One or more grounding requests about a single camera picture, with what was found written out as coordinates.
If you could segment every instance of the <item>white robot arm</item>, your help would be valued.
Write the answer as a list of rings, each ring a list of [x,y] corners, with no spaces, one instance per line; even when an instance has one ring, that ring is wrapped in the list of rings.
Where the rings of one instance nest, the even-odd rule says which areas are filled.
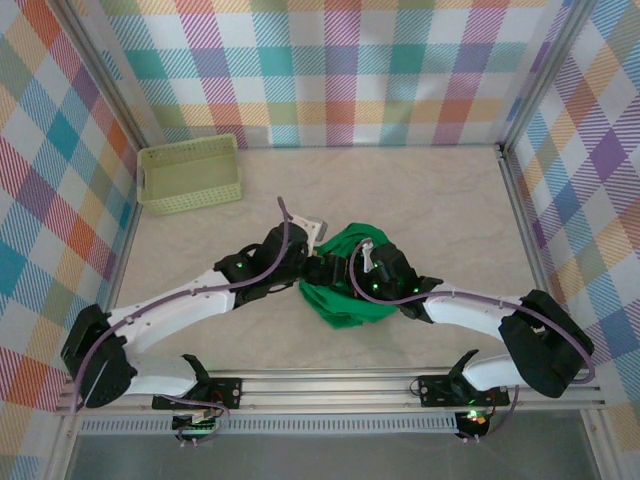
[[[583,366],[585,352],[587,357],[593,353],[590,340],[544,292],[534,290],[526,297],[481,304],[468,298],[479,295],[456,295],[454,287],[439,279],[417,276],[391,243],[377,248],[365,243],[359,252],[361,244],[351,259],[315,257],[314,246],[322,240],[326,224],[290,216],[281,206],[288,221],[272,229],[262,244],[225,257],[191,282],[109,313],[97,305],[80,312],[62,358],[85,406],[99,407],[129,394],[198,400],[206,387],[204,369],[195,357],[164,358],[144,352],[193,323],[239,308],[300,279],[318,285],[351,282],[361,298],[396,304],[410,318],[460,325],[503,341],[504,354],[475,357],[468,363],[477,353],[472,351],[451,370],[448,388],[456,401],[465,404],[503,385],[528,384],[544,395],[558,397]],[[559,324],[572,342],[553,329],[545,330],[535,316],[519,310],[551,318],[549,322]],[[576,342],[582,352],[576,350]]]

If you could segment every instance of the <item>light green basket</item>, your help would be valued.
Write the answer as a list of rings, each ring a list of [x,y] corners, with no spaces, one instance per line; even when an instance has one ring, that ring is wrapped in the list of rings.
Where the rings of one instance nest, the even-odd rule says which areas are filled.
[[[155,215],[242,198],[233,134],[198,138],[138,152],[138,202]]]

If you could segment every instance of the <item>cable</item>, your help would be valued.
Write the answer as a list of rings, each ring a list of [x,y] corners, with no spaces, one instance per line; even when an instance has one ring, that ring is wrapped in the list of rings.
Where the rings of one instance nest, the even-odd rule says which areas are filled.
[[[159,396],[169,400],[170,402],[181,403],[182,405],[194,405],[198,407],[217,408],[218,410],[222,410],[226,414],[227,420],[225,422],[222,422],[219,419],[216,419],[216,426],[211,433],[205,435],[200,440],[196,440],[195,438],[193,439],[192,444],[194,447],[202,445],[204,442],[208,442],[209,440],[211,440],[213,437],[215,437],[218,434],[222,426],[231,420],[231,412],[223,403],[202,402],[200,400],[189,400],[185,398],[174,397],[172,395],[159,395]],[[180,445],[182,447],[186,445],[186,440],[182,437],[182,432],[186,429],[187,427],[181,427],[178,429],[178,440],[182,442]]]
[[[419,397],[419,396],[420,396],[420,392],[416,392],[416,391],[413,389],[413,384],[414,384],[414,383],[416,383],[418,380],[420,380],[420,379],[419,379],[419,378],[414,378],[414,379],[413,379],[413,382],[411,382],[411,383],[409,384],[409,391],[411,392],[411,394],[412,394],[414,397]]]
[[[413,302],[414,300],[424,300],[426,298],[459,297],[459,298],[463,298],[465,300],[471,300],[477,303],[483,303],[483,304],[492,305],[492,306],[499,306],[500,308],[506,307],[513,310],[518,310],[522,313],[526,313],[527,315],[532,316],[542,324],[555,330],[562,338],[564,338],[567,342],[569,342],[569,344],[573,348],[576,349],[576,351],[580,354],[580,356],[582,356],[585,364],[587,365],[587,368],[589,369],[589,373],[587,373],[586,377],[574,380],[572,383],[585,384],[585,383],[589,383],[591,380],[595,378],[596,376],[595,364],[593,363],[593,359],[591,358],[589,353],[584,349],[584,347],[575,338],[573,338],[565,329],[557,325],[555,322],[548,319],[544,315],[541,315],[538,312],[531,310],[530,308],[527,308],[523,305],[518,305],[516,303],[511,303],[511,302],[505,302],[504,300],[501,300],[499,298],[487,297],[485,295],[479,295],[476,293],[451,291],[451,290],[445,290],[440,292],[419,293],[417,295],[411,295],[409,297],[402,298],[400,300],[380,300],[370,296],[360,287],[360,285],[358,285],[358,281],[356,280],[356,272],[355,272],[356,255],[362,249],[364,244],[369,242],[371,242],[370,238],[365,238],[364,240],[362,240],[353,250],[353,252],[351,253],[351,257],[349,258],[349,278],[351,279],[351,284],[353,285],[353,288],[356,290],[356,292],[358,292],[358,294],[365,300],[371,303],[377,303],[378,305],[401,305],[403,303]],[[520,393],[520,387],[516,385],[514,389],[513,400],[511,402],[511,407],[509,408],[507,415],[505,416],[504,420],[496,428],[493,429],[491,433],[495,433],[496,431],[500,430],[509,421],[509,419],[513,415],[514,410],[516,409],[519,393]]]
[[[513,389],[513,398],[511,399],[511,406],[509,407],[509,410],[507,411],[507,414],[504,416],[502,421],[496,427],[493,428],[493,430],[490,430],[487,433],[487,435],[493,435],[494,433],[496,433],[498,430],[502,429],[507,424],[507,422],[513,416],[513,412],[516,410],[516,407],[518,406],[518,396],[519,395],[520,395],[520,385],[516,385],[514,387],[514,389]]]
[[[434,390],[438,390],[440,393],[443,393],[444,395],[453,395],[453,392],[451,391],[451,389],[447,389],[445,390],[444,388],[438,386],[436,383],[434,382],[430,382],[428,380],[422,380],[424,383],[427,384],[427,386],[433,388]]]
[[[193,296],[199,293],[220,292],[220,291],[231,290],[236,288],[248,287],[249,285],[253,285],[254,283],[261,282],[262,280],[267,278],[269,275],[271,275],[276,270],[276,268],[278,268],[278,266],[282,262],[282,259],[287,253],[287,248],[289,246],[289,220],[293,218],[289,214],[289,212],[287,212],[287,207],[284,204],[284,200],[282,199],[282,197],[278,197],[278,206],[282,211],[282,217],[284,222],[284,232],[283,232],[282,245],[280,247],[280,251],[278,252],[278,256],[273,261],[271,266],[267,268],[264,272],[262,272],[260,275],[257,275],[249,280],[244,280],[242,282],[230,283],[227,285],[214,285],[211,287],[201,287],[193,290],[181,290],[179,292],[172,293],[171,295],[167,295],[166,297],[163,297],[159,300],[156,300],[155,302],[151,302],[148,305],[145,305],[144,307],[139,308],[138,310],[133,312],[129,317],[123,318],[122,320],[114,324],[111,328],[109,328],[102,335],[100,335],[100,337],[98,337],[98,339],[93,343],[93,345],[91,345],[86,355],[82,359],[82,362],[80,363],[80,367],[78,368],[78,373],[76,375],[75,383],[73,386],[71,414],[75,414],[80,408],[82,408],[83,404],[79,403],[80,386],[82,385],[82,380],[84,379],[84,376],[87,372],[87,367],[89,366],[89,362],[91,361],[95,353],[98,351],[98,348],[100,348],[100,345],[102,345],[104,341],[111,336],[111,334],[117,332],[120,328],[124,327],[129,322],[135,321],[136,319],[140,318],[142,315],[153,310],[154,308],[164,305],[165,303],[168,303],[177,298],[186,297],[187,295]],[[91,392],[93,391],[93,388],[95,388],[95,384],[89,391],[89,394],[87,395],[87,397],[91,396]]]
[[[491,403],[493,403],[493,407],[491,408],[490,416],[494,416],[496,414],[496,396],[493,393],[493,390],[489,391],[489,396],[491,397]]]

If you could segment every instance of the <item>marble floor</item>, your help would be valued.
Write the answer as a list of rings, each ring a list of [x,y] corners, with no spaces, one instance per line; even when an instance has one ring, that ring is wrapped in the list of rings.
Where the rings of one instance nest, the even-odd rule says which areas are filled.
[[[533,288],[491,148],[251,150],[239,153],[244,199],[164,217],[143,211],[118,305],[200,275],[291,213],[321,217],[327,239],[351,222],[384,230],[419,274],[460,288],[519,295]],[[297,288],[203,320],[149,349],[195,354],[209,369],[450,367],[499,342],[400,313],[334,330]]]

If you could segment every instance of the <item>green towel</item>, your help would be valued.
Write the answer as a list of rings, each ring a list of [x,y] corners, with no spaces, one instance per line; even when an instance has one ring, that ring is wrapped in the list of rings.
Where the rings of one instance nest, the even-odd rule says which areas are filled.
[[[316,248],[318,255],[333,253],[349,258],[353,249],[365,238],[371,238],[378,247],[389,243],[382,230],[363,223],[352,223],[328,242]],[[353,291],[345,282],[331,287],[318,287],[306,282],[299,283],[304,299],[334,328],[349,328],[364,322],[377,322],[396,311],[396,307],[377,305],[353,298]]]

